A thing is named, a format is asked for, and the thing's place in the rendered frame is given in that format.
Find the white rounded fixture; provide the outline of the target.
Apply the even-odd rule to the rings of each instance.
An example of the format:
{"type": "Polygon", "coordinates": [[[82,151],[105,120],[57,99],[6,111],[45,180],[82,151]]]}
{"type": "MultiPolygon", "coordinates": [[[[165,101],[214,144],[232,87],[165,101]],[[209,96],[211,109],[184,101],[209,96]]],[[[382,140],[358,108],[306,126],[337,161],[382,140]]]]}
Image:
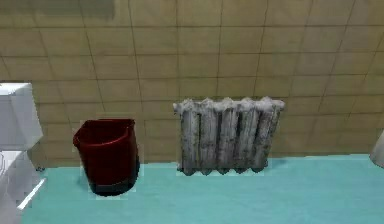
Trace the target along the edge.
{"type": "Polygon", "coordinates": [[[381,132],[369,158],[373,164],[384,169],[384,130],[381,132]]]}

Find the white toilet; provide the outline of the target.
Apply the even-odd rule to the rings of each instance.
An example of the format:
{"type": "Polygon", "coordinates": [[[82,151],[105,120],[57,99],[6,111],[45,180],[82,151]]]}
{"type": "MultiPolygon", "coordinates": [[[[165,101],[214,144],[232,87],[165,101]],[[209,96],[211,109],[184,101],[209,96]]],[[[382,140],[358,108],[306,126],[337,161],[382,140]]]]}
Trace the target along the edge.
{"type": "Polygon", "coordinates": [[[42,137],[32,84],[0,83],[0,224],[21,224],[46,181],[28,155],[42,137]]]}

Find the dark red trash can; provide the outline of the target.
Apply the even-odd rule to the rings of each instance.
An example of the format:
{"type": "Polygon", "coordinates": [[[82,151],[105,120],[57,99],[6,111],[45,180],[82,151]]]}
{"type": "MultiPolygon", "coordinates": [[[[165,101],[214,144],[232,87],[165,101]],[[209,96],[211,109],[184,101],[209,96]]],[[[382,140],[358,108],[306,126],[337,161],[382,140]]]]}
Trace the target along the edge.
{"type": "Polygon", "coordinates": [[[86,120],[73,136],[93,193],[117,196],[129,191],[140,170],[135,120],[86,120]]]}

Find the grey white radiator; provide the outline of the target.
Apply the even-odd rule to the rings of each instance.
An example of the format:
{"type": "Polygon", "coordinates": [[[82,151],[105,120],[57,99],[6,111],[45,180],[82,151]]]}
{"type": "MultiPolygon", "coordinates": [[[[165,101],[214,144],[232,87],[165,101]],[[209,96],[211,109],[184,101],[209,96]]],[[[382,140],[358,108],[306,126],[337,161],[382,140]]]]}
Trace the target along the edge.
{"type": "Polygon", "coordinates": [[[175,103],[181,131],[178,170],[187,176],[263,170],[284,107],[283,101],[270,97],[175,103]]]}

